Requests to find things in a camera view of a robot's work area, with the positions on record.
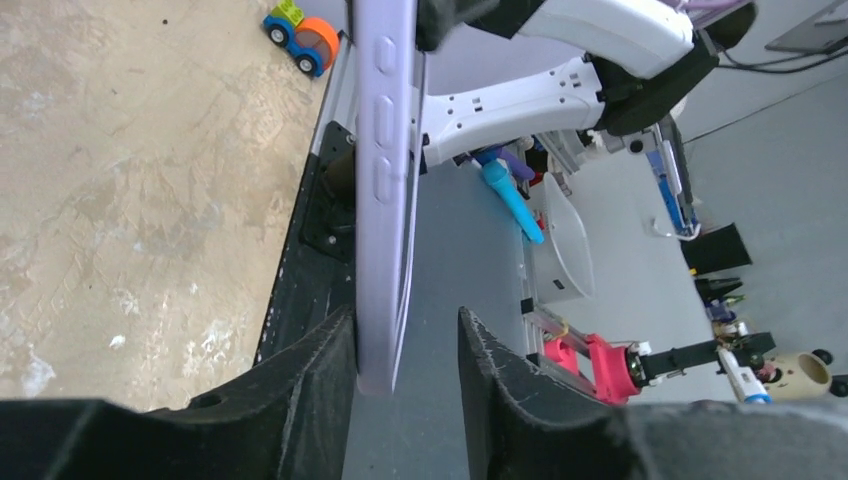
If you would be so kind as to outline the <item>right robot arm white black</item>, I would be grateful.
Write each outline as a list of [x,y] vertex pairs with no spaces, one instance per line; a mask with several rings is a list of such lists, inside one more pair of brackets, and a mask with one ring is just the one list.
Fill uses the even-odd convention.
[[571,44],[583,55],[546,71],[423,102],[431,165],[480,147],[557,130],[626,138],[661,122],[734,48],[758,15],[752,1],[693,23],[663,1],[503,2],[514,32]]

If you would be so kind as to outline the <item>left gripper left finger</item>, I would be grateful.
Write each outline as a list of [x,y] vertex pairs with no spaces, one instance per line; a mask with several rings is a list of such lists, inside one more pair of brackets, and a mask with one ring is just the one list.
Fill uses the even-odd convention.
[[180,410],[102,399],[5,401],[5,479],[338,479],[355,387],[354,313]]

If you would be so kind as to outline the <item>phone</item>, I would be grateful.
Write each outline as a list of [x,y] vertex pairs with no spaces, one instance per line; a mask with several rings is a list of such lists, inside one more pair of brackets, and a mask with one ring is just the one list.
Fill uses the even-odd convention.
[[395,389],[411,297],[427,64],[414,1],[355,1],[356,321],[359,390]]

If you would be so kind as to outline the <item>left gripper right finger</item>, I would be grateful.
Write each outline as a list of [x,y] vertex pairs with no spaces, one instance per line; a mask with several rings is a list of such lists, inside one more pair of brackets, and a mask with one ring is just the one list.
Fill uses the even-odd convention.
[[474,479],[843,479],[843,405],[613,407],[503,345],[467,308],[458,367]]

